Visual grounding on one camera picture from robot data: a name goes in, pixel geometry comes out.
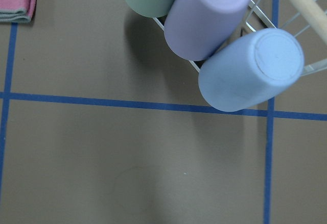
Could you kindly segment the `purple plastic cup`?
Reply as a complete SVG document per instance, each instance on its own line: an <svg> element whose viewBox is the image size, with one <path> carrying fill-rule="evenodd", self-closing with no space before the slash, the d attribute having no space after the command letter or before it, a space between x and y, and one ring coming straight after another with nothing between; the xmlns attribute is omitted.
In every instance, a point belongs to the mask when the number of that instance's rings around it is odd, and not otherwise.
<svg viewBox="0 0 327 224"><path fill-rule="evenodd" d="M175 0L164 24L167 45L183 59L207 59L240 24L249 1Z"/></svg>

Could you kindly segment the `blue plastic cup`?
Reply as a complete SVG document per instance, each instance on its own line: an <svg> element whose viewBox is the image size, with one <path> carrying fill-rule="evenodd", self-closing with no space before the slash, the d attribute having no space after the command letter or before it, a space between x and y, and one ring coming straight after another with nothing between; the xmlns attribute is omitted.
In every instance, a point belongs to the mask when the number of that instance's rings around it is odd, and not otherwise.
<svg viewBox="0 0 327 224"><path fill-rule="evenodd" d="M302 47L290 33L266 28L247 34L207 59L198 86L215 109L235 112L292 86L303 71Z"/></svg>

